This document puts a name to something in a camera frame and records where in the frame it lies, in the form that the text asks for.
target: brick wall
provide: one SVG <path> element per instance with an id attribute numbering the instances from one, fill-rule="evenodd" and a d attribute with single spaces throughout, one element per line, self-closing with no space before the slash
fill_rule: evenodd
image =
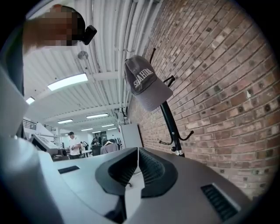
<path id="1" fill-rule="evenodd" d="M 162 80 L 174 75 L 169 107 L 185 156 L 202 162 L 250 198 L 266 189 L 279 161 L 279 71 L 262 33 L 225 0 L 164 0 L 144 51 Z M 170 153 L 161 111 L 133 98 L 129 118 L 145 147 Z"/>

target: ceiling light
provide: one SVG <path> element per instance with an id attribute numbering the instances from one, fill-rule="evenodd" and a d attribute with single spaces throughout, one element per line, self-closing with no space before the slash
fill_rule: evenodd
<path id="1" fill-rule="evenodd" d="M 72 122 L 73 120 L 72 119 L 69 119 L 69 120 L 65 120 L 65 121 L 59 121 L 58 123 L 59 124 L 65 124 L 65 123 L 69 123 L 69 122 Z"/>
<path id="2" fill-rule="evenodd" d="M 35 101 L 35 99 L 33 97 L 29 97 L 26 102 L 30 105 L 31 103 L 33 103 Z"/>
<path id="3" fill-rule="evenodd" d="M 82 129 L 81 131 L 88 131 L 88 130 L 93 130 L 93 128 Z"/>
<path id="4" fill-rule="evenodd" d="M 87 118 L 90 119 L 90 118 L 106 117 L 106 116 L 109 116 L 109 115 L 108 115 L 108 114 L 97 114 L 97 115 L 90 115 L 90 116 L 87 116 Z"/>
<path id="5" fill-rule="evenodd" d="M 68 77 L 66 79 L 59 80 L 53 84 L 48 85 L 48 88 L 51 91 L 54 91 L 56 89 L 59 89 L 59 88 L 65 87 L 65 86 L 69 86 L 69 85 L 79 83 L 79 82 L 85 82 L 87 80 L 88 80 L 88 77 L 87 77 L 86 73 L 83 73 L 80 75 L 75 75 L 75 76 Z"/>
<path id="6" fill-rule="evenodd" d="M 109 126 L 114 126 L 114 124 L 103 125 L 102 128 L 109 127 Z"/>

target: black coat rack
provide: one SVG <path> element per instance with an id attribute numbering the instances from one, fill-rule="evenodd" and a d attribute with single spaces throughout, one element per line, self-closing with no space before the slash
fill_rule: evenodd
<path id="1" fill-rule="evenodd" d="M 152 55 L 150 57 L 150 64 L 152 62 L 152 58 L 154 56 L 154 52 L 155 52 L 155 48 L 153 48 L 153 52 L 152 52 Z M 167 84 L 168 87 L 171 86 L 172 82 L 175 81 L 175 77 L 172 75 L 170 76 L 169 78 L 167 78 L 166 80 L 164 80 L 163 82 L 167 82 L 169 81 L 169 83 Z M 183 139 L 181 138 L 180 134 L 179 134 L 179 131 L 177 129 L 177 126 L 176 126 L 176 123 L 175 123 L 175 120 L 173 118 L 173 115 L 171 113 L 171 110 L 168 106 L 168 103 L 165 101 L 164 103 L 162 103 L 160 105 L 161 107 L 161 111 L 162 111 L 162 114 L 163 114 L 163 117 L 164 117 L 164 120 L 166 122 L 166 125 L 167 125 L 167 128 L 168 128 L 168 131 L 169 131 L 169 134 L 170 134 L 170 138 L 171 138 L 171 142 L 170 143 L 166 143 L 166 142 L 163 142 L 163 141 L 159 141 L 160 144 L 163 144 L 163 145 L 171 145 L 173 142 L 174 142 L 174 145 L 175 146 L 172 146 L 171 147 L 171 151 L 172 152 L 175 152 L 176 155 L 178 156 L 182 156 L 182 157 L 185 157 L 185 154 L 184 152 L 182 152 L 182 148 L 181 148 L 181 144 L 180 144 L 180 140 L 182 141 L 186 141 L 188 140 L 191 135 L 194 133 L 194 131 L 190 131 L 189 135 Z"/>

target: white table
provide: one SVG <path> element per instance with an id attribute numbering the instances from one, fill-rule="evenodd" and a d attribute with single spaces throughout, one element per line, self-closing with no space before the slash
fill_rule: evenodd
<path id="1" fill-rule="evenodd" d="M 87 157 L 88 157 L 88 153 L 90 153 L 90 152 L 91 152 L 91 150 L 82 150 L 82 151 L 81 151 L 81 153 L 82 153 L 82 154 L 86 154 Z"/>

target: white corrugated ceiling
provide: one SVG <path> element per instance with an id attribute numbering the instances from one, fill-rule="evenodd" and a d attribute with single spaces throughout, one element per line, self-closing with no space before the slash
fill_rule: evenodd
<path id="1" fill-rule="evenodd" d="M 61 3 L 75 8 L 82 14 L 86 26 L 93 25 L 98 32 L 87 46 L 80 42 L 77 46 L 63 49 L 60 47 L 38 49 L 24 56 L 25 98 L 35 99 L 25 116 L 43 124 L 72 130 L 92 127 L 100 130 L 101 125 L 117 124 L 115 109 L 124 108 L 130 99 L 127 97 L 123 71 L 121 82 L 118 80 L 121 32 L 125 32 L 124 50 L 121 54 L 123 65 L 125 58 L 134 54 L 142 55 L 160 6 L 158 2 L 54 0 L 35 13 L 31 18 L 42 14 L 52 5 Z M 127 9 L 129 16 L 125 19 L 123 15 Z M 131 52 L 128 52 L 129 44 L 132 44 Z M 88 54 L 87 59 L 78 58 L 81 51 Z M 51 83 L 81 73 L 86 73 L 87 82 L 53 92 L 47 88 Z M 88 115 L 100 113 L 108 113 L 109 117 L 86 118 Z M 73 119 L 73 122 L 63 125 L 57 123 L 66 119 Z"/>

